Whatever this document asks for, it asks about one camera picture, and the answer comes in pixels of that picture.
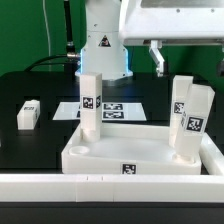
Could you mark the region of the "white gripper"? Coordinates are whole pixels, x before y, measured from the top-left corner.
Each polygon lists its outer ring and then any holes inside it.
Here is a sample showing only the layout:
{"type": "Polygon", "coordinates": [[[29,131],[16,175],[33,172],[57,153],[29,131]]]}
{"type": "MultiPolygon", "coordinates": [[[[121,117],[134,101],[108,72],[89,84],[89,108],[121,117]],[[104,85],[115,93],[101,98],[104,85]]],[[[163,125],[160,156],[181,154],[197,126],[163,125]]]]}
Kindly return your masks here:
{"type": "Polygon", "coordinates": [[[224,44],[224,0],[123,0],[119,38],[124,45],[150,44],[149,54],[162,77],[162,43],[224,44]]]}

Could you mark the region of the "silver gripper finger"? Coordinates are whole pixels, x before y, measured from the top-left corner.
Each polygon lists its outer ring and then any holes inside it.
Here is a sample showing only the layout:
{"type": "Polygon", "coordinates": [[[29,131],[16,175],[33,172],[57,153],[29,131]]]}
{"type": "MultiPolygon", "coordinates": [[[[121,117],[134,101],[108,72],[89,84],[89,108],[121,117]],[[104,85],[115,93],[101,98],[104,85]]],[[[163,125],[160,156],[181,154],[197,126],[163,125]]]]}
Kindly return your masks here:
{"type": "Polygon", "coordinates": [[[217,64],[217,76],[224,77],[224,46],[222,47],[223,59],[217,64]]]}

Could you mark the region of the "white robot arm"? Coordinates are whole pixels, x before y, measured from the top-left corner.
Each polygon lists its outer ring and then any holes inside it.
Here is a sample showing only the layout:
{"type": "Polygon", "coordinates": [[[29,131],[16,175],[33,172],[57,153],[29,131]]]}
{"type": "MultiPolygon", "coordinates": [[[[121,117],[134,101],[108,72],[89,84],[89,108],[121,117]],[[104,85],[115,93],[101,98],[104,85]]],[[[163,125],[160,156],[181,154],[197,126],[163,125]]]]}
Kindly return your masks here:
{"type": "Polygon", "coordinates": [[[128,46],[147,46],[159,77],[168,74],[164,46],[224,45],[224,0],[84,0],[86,43],[76,72],[98,72],[108,84],[131,77],[128,46]]]}

